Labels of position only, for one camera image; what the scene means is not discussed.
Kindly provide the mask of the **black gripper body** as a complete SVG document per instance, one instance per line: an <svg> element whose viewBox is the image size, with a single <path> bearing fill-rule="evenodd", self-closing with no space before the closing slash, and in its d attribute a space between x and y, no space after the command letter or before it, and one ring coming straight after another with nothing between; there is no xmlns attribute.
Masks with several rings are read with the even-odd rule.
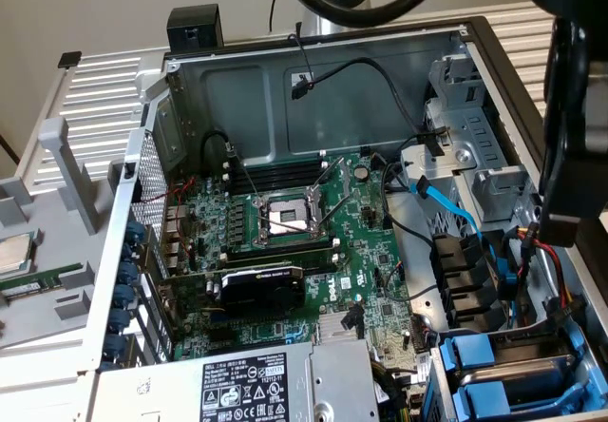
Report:
<svg viewBox="0 0 608 422"><path fill-rule="evenodd" d="M557 17L543 96L540 238L571 247L582 223L607 206L607 47Z"/></svg>

